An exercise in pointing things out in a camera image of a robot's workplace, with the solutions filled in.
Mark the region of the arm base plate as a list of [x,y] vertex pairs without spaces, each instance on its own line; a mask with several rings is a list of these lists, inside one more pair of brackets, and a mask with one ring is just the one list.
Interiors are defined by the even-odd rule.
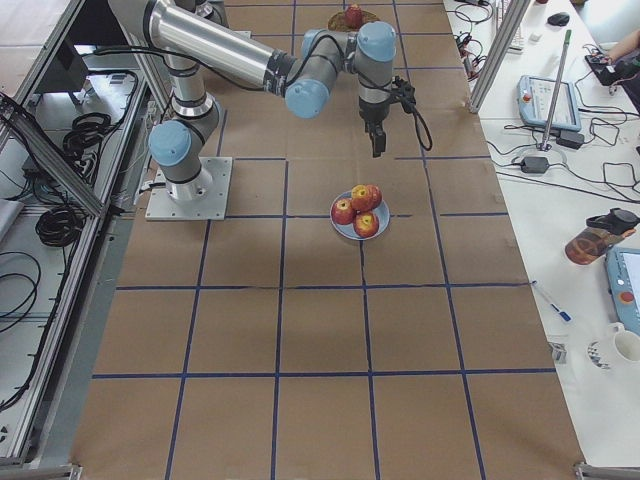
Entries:
[[252,32],[249,30],[235,30],[234,33],[247,39],[252,37]]
[[150,221],[222,221],[226,216],[232,157],[201,157],[199,176],[189,183],[168,181],[158,170],[146,209]]

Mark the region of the person forearm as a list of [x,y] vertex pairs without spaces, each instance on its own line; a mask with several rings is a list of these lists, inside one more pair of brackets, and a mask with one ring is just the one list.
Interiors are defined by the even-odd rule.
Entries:
[[638,30],[628,34],[607,51],[606,56],[609,59],[609,62],[616,63],[622,57],[638,50],[639,43],[640,39]]

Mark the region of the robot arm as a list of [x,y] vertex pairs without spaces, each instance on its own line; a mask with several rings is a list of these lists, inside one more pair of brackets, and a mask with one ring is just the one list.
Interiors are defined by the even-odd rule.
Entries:
[[357,75],[359,114],[372,155],[385,152],[383,122],[393,102],[396,55],[396,32],[388,23],[366,23],[356,32],[310,30],[301,58],[295,58],[173,1],[112,1],[109,7],[125,30],[160,53],[218,69],[281,96],[300,118],[311,119],[322,111],[341,72]]

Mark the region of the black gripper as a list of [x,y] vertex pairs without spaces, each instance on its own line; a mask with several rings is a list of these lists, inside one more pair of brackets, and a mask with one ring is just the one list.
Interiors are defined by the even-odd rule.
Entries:
[[386,151],[386,133],[383,122],[389,114],[389,101],[369,102],[359,99],[359,115],[364,122],[365,132],[369,134],[372,157],[379,158]]

